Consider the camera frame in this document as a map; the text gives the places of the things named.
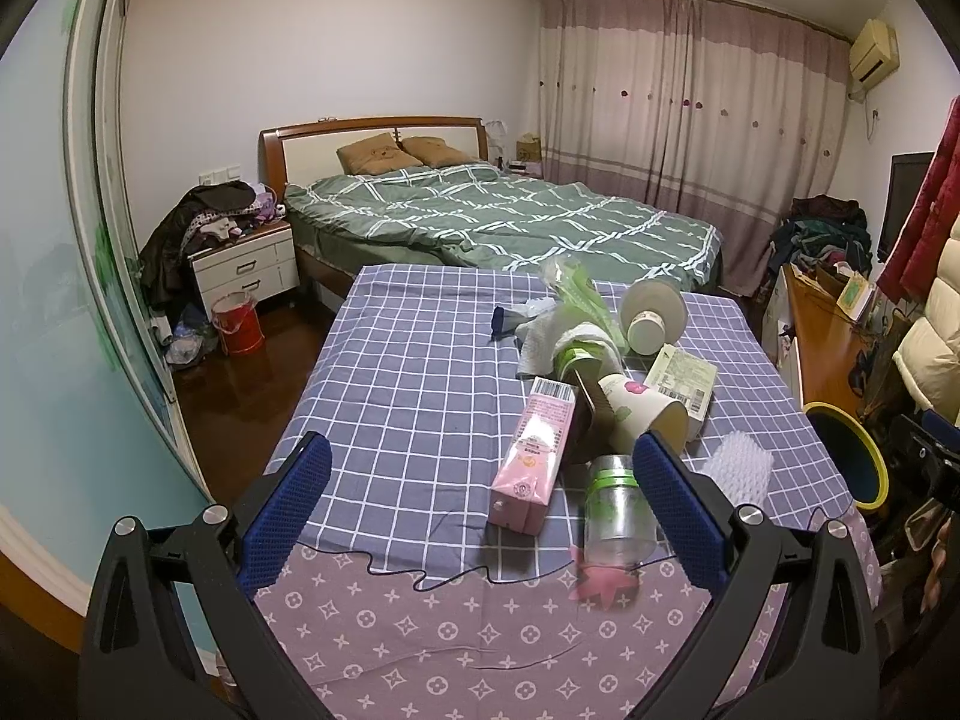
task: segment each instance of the brown pillow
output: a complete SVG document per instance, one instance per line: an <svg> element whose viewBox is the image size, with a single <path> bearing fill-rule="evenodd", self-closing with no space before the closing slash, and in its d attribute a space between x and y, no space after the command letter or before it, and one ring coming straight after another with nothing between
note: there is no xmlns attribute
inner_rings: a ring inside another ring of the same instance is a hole
<svg viewBox="0 0 960 720"><path fill-rule="evenodd" d="M404 167L424 166L419 159L397 148L389 132L338 148L337 156L344 172L350 175L381 175Z"/></svg>
<svg viewBox="0 0 960 720"><path fill-rule="evenodd" d="M411 156L430 167L451 167L476 162L476 158L448 146L443 138L416 137L404 138L400 146Z"/></svg>

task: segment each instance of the black monitor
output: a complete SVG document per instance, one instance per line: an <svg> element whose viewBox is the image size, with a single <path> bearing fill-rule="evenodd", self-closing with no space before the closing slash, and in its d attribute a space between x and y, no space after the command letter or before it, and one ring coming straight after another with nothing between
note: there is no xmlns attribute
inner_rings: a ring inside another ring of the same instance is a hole
<svg viewBox="0 0 960 720"><path fill-rule="evenodd" d="M883 229L877 241L877 260L886 262L896 243L896 236L904 227L914 200L920 192L926 169L930 167L933 151L918 154L894 154L890 160L890 190L887 191L887 210L883 215Z"/></svg>

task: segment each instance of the red garment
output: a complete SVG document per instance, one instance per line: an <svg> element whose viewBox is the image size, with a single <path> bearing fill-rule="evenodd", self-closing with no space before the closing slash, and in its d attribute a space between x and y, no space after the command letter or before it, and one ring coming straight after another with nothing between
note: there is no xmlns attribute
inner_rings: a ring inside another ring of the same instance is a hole
<svg viewBox="0 0 960 720"><path fill-rule="evenodd" d="M947 128L923 177L923 185L896 239L877 285L894 302L926 300L937 263L960 213L960 97L953 99Z"/></svg>

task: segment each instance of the red bucket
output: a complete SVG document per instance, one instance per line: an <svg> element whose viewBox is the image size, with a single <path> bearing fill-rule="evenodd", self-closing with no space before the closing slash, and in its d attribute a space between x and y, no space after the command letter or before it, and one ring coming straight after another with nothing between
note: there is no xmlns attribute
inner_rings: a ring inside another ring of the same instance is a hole
<svg viewBox="0 0 960 720"><path fill-rule="evenodd" d="M256 317L256 298L250 293L230 293L211 307L213 326L227 354L250 354L263 346L260 320Z"/></svg>

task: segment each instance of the pink carton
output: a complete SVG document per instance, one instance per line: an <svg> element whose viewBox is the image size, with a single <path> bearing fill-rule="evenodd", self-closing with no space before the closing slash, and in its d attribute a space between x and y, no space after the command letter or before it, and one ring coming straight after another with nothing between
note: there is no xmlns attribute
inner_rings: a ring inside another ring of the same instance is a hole
<svg viewBox="0 0 960 720"><path fill-rule="evenodd" d="M507 457L493 479L487 522L530 536L541 531L575 400L569 384L534 379Z"/></svg>

